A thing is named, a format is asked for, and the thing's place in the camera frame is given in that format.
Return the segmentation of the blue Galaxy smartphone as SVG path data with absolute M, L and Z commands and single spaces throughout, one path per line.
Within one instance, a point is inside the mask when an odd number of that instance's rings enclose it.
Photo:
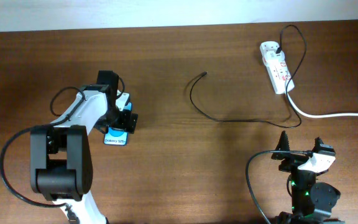
M 129 102 L 122 112 L 124 113 L 124 129 L 127 129 L 131 126 L 132 103 Z M 128 135 L 128 131 L 108 128 L 108 133 L 104 135 L 104 143 L 111 146 L 125 146 L 127 144 Z

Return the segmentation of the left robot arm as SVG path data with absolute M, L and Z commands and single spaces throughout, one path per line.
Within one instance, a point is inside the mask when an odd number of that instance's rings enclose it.
M 94 84 L 77 88 L 73 103 L 56 120 L 30 133 L 30 184 L 69 223 L 108 223 L 91 193 L 93 161 L 88 136 L 103 134 L 110 146 L 125 146 L 137 115 L 122 78 L 100 70 Z

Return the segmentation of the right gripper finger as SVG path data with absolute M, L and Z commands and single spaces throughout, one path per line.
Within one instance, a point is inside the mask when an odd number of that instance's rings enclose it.
M 276 151 L 290 151 L 290 145 L 288 140 L 288 135 L 286 131 L 282 131 L 280 138 L 278 140 L 278 144 L 275 148 Z
M 324 143 L 323 140 L 320 137 L 317 137 L 314 140 L 314 148 L 313 148 L 313 152 L 320 152 L 324 150 Z

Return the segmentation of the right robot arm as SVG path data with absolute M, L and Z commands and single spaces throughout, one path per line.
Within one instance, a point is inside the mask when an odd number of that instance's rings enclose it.
M 326 173 L 336 160 L 332 146 L 321 138 L 314 140 L 314 148 L 302 155 L 289 146 L 288 136 L 282 131 L 275 152 L 271 156 L 279 160 L 278 169 L 289 172 L 287 192 L 291 196 L 291 213 L 281 212 L 274 223 L 344 223 L 332 218 L 332 209 L 341 197 L 340 191 L 330 184 L 318 182 L 317 177 Z

